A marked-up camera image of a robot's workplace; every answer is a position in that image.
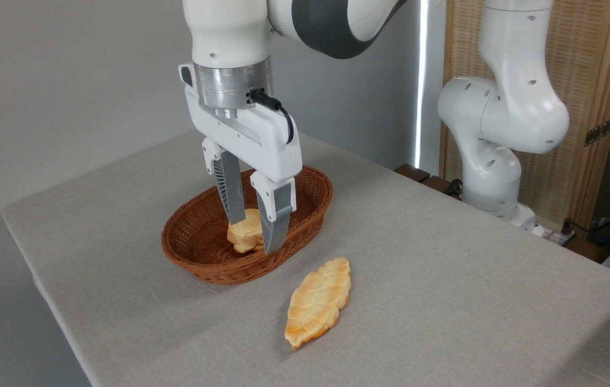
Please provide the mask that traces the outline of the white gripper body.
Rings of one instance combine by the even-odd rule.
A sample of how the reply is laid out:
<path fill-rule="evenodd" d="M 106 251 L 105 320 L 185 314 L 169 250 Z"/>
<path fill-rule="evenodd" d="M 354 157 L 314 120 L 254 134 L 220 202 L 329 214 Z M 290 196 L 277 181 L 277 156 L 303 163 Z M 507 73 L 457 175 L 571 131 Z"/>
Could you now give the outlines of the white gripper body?
<path fill-rule="evenodd" d="M 178 73 L 186 84 L 186 100 L 198 132 L 275 183 L 300 173 L 303 162 L 297 130 L 287 143 L 289 127 L 281 112 L 261 104 L 238 109 L 235 118 L 210 112 L 200 103 L 198 79 L 192 65 L 182 64 Z"/>

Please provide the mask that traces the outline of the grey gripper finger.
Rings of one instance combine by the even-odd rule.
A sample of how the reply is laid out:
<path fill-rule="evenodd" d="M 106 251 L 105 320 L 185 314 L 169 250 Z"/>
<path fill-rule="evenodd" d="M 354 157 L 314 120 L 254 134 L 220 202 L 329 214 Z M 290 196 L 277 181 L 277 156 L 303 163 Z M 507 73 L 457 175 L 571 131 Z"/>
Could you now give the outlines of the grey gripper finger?
<path fill-rule="evenodd" d="M 206 138 L 202 142 L 208 174 L 216 178 L 216 187 L 230 225 L 246 218 L 239 159 Z"/>
<path fill-rule="evenodd" d="M 282 247 L 289 228 L 290 214 L 297 210 L 295 178 L 275 183 L 261 172 L 251 174 L 260 211 L 264 252 L 270 254 Z"/>

